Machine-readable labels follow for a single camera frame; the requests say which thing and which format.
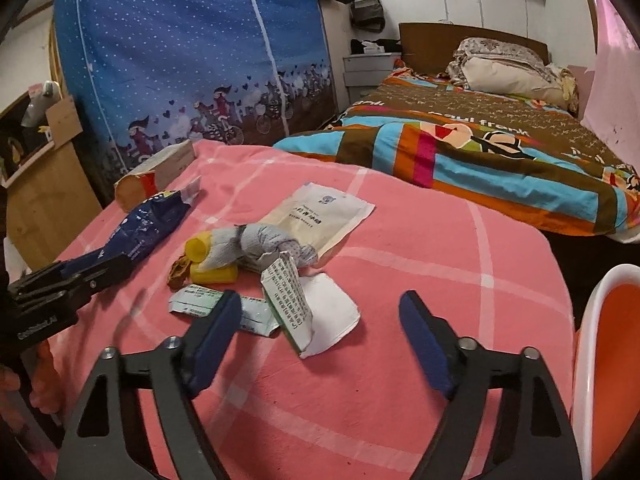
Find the round brown paper container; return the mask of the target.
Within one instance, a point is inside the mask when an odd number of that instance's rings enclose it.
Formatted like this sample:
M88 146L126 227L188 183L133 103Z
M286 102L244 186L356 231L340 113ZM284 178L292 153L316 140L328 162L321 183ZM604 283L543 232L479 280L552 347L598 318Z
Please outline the round brown paper container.
M115 202L125 212L132 211L157 192L154 171L126 174L114 186Z

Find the yellow plastic bottle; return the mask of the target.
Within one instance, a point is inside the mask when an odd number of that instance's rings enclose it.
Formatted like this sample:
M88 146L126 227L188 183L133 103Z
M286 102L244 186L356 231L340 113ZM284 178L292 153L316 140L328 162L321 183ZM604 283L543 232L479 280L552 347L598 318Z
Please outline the yellow plastic bottle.
M204 269L199 263L190 265L190 280L197 285L233 284L239 276L239 269L235 263L217 269Z

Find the dark blue snack wrapper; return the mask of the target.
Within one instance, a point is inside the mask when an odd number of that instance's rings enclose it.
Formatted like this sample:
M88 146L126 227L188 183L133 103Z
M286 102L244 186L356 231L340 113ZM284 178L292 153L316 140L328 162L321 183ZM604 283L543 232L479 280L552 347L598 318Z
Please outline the dark blue snack wrapper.
M125 255L136 266L180 226L201 191L197 177L177 191L163 191L144 200L122 219L99 249L63 263L62 275L69 278L95 264Z

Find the yellow plastic cap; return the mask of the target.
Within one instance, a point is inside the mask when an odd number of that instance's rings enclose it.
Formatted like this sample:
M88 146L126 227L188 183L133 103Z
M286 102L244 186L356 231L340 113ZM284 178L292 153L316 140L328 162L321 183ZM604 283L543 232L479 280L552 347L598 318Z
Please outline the yellow plastic cap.
M184 243L184 255L192 263L202 263L209 255L212 245L212 233L199 232Z

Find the green white medicine box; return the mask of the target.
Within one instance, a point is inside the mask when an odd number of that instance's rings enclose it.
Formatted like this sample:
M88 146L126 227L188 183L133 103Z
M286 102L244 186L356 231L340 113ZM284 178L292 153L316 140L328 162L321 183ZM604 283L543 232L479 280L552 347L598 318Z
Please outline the green white medicine box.
M301 356L312 341L314 329L312 312L292 256L281 252L262 271L260 284L274 316L297 354Z

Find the grey sock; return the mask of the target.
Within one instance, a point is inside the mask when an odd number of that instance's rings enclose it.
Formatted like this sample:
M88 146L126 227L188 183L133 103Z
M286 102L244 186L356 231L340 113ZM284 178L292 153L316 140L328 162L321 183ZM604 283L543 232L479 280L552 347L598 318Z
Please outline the grey sock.
M250 223L213 230L212 246L201 265L209 270L237 263L260 273L282 252L291 256L298 268L318 261L318 252L311 245L302 244L277 226Z

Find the white tissue paper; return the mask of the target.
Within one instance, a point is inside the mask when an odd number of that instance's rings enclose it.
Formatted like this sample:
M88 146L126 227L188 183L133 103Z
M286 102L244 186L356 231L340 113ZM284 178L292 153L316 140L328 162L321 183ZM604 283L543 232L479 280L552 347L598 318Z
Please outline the white tissue paper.
M302 359L318 356L338 344L360 321L360 311L326 273L303 276L303 291L312 312L314 336Z

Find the beige medicine sachet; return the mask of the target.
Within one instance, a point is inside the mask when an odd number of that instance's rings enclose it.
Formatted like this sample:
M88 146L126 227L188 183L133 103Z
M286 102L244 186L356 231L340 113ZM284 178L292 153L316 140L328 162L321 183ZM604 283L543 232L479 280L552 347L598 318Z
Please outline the beige medicine sachet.
M305 183L260 222L277 226L321 259L363 220L375 206L336 188Z

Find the orange trash bin white rim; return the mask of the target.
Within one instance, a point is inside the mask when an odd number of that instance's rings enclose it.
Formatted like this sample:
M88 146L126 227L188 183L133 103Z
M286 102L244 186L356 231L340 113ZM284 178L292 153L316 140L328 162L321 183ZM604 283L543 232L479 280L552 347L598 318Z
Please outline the orange trash bin white rim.
M576 336L572 425L585 479L639 477L639 268L591 293Z

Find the wooden cabinet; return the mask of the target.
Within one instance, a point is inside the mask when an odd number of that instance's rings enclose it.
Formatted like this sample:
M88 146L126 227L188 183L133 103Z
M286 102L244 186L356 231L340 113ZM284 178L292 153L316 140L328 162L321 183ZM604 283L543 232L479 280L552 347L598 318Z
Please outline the wooden cabinet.
M82 133L74 98L46 118L51 140L6 184L8 237L32 270L52 263L102 211L73 144Z

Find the thick old book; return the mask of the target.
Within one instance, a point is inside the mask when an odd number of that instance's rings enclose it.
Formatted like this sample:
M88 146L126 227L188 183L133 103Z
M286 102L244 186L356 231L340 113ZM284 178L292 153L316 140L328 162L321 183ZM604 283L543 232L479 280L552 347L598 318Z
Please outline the thick old book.
M115 194L150 197L167 188L196 159L190 140L171 144L130 170L115 184Z

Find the pink checked blanket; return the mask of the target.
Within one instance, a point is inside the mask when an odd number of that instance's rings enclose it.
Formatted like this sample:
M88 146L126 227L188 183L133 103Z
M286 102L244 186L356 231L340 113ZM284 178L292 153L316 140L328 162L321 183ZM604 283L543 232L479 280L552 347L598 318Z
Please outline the pink checked blanket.
M134 277L96 296L52 340L68 400L100 352L155 348L184 333L166 283L194 235L258 222L307 183L372 212L300 274L316 336L298 353L284 335L238 333L213 385L195 401L235 479L405 479L445 401L402 330L408 290L460 336L488 349L538 349L564 401L572 397L574 316L546 239L503 214L379 172L274 148L201 141L175 188L198 181L188 215Z

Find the grey plush toy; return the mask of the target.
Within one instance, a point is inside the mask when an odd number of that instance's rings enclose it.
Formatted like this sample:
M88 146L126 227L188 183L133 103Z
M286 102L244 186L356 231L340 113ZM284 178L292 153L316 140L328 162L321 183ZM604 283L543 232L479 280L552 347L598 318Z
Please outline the grey plush toy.
M37 127L46 117L46 111L62 99L60 85L54 80L34 84L28 89L28 96L29 103L21 121L25 128Z

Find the grey nightstand drawers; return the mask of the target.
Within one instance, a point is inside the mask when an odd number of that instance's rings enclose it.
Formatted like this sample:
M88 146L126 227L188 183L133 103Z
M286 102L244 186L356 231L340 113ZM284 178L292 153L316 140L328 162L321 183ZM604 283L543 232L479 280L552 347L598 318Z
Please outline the grey nightstand drawers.
M401 54L398 52L345 56L343 58L343 78L349 103L359 101L378 88L381 82L390 76L396 61L400 59Z

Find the wooden headboard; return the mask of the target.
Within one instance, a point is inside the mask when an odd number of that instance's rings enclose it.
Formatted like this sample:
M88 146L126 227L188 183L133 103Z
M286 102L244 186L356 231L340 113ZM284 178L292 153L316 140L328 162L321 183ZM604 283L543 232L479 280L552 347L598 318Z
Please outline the wooden headboard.
M548 46L543 42L498 30L446 23L400 23L402 60L419 74L443 73L454 58L460 42L468 37L482 37L519 44L533 50L546 64L550 62Z

